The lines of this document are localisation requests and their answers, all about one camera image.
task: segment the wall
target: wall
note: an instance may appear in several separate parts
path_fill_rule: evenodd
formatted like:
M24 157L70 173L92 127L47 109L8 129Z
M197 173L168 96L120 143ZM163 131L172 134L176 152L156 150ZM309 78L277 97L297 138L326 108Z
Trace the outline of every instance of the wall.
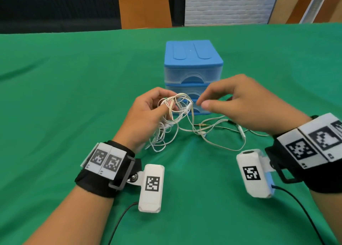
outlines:
M275 0L185 0L185 26L267 23Z

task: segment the green table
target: green table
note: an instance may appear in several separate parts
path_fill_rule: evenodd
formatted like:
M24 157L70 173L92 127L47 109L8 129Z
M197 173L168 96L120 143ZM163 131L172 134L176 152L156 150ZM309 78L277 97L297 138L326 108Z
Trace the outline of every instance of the green table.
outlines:
M211 40L224 60L222 78L245 73L307 114L342 117L342 24L0 35L1 245L23 243L74 187L94 144L113 137L135 97L164 85L166 41L195 39ZM207 138L242 144L225 130ZM247 133L245 148L271 143ZM289 195L246 193L236 155L187 132L161 153L141 152L143 165L165 166L162 210L132 208L113 244L320 244ZM337 244L306 186L273 178L304 204L326 243ZM116 199L103 244L139 192L129 186Z

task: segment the earphone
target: earphone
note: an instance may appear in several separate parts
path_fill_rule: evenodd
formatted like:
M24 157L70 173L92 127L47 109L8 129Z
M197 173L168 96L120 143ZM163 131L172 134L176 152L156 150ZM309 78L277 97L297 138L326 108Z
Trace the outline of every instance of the earphone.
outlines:
M169 118L168 116L165 115L164 117L162 117L161 122L159 123L159 126L155 132L155 134L153 135L153 139L149 141L149 145L146 146L145 149L148 149L149 147L152 147L152 149L155 152L160 152L162 150L165 149L167 144L170 144L177 136L177 133L179 130L182 131L187 131L187 132L194 132L196 135L200 135L207 143L214 145L216 147L220 147L220 148L224 148L224 149L228 149L231 151L240 151L243 149L243 147L246 144L246 135L245 132L248 130L243 130L242 127L240 125L236 124L237 130L228 128L228 127L222 127L222 126L218 126L218 124L222 123L222 122L232 122L231 120L229 120L228 118L224 118L225 116L220 116L220 117L215 117L215 118L208 118L205 119L204 121L202 121L199 124L194 124L194 109L193 109L193 104L194 102L191 100L191 98L185 94L185 93L179 93L175 96L172 97L168 97L168 98L163 98L159 101L158 106L165 104L168 106L169 108ZM183 129L181 127L179 127L178 123L184 118L187 117L188 121L191 124L192 129L188 130L188 129ZM218 120L217 122L215 122L214 124L205 124L205 122L208 122L210 120ZM165 142L164 138L165 138L165 134L169 133L171 131L171 127L173 125L177 126L176 132L173 136L173 138L168 141ZM237 132L240 133L242 139L244 140L244 143L242 145L241 148L239 149L230 149L224 146L220 146L218 144L212 143L209 140L206 139L206 135L213 130L215 127L219 127L219 128L224 128L224 129L228 129L230 131L233 132ZM250 131L255 135L258 136L268 136L268 135L263 135L263 134L258 134L255 133L253 131Z

